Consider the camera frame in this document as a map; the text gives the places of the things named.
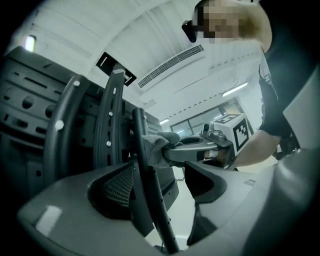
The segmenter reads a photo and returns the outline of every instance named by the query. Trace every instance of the black and white square marker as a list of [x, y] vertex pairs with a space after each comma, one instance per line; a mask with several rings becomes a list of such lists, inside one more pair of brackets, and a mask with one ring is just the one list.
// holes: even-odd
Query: black and white square marker
[[214, 123], [224, 125], [224, 124], [230, 122], [231, 120], [235, 119], [238, 116], [239, 116], [239, 114], [227, 114], [227, 115], [221, 117], [220, 119], [218, 119], [217, 121], [214, 121]]
[[233, 134], [236, 151], [238, 152], [249, 140], [248, 127], [245, 118], [233, 128]]

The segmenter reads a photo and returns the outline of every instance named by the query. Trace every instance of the man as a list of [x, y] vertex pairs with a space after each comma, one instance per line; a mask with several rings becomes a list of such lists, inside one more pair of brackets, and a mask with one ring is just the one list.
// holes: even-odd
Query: man
[[[194, 9], [193, 27], [205, 38], [257, 40], [265, 54], [259, 67], [264, 114], [259, 130], [239, 153], [233, 167], [257, 164], [281, 142], [293, 138], [283, 111], [302, 89], [317, 64], [312, 7], [294, 2], [202, 0]], [[223, 162], [225, 152], [216, 159]]]

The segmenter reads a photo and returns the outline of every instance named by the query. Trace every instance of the gray cloth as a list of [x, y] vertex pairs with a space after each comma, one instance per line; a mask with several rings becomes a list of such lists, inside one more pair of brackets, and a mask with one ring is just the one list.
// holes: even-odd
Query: gray cloth
[[182, 145], [180, 136], [175, 132], [158, 132], [158, 134], [143, 135], [143, 145], [145, 151], [145, 161], [148, 166], [156, 168], [183, 167], [184, 163], [165, 159], [163, 149], [173, 149]]

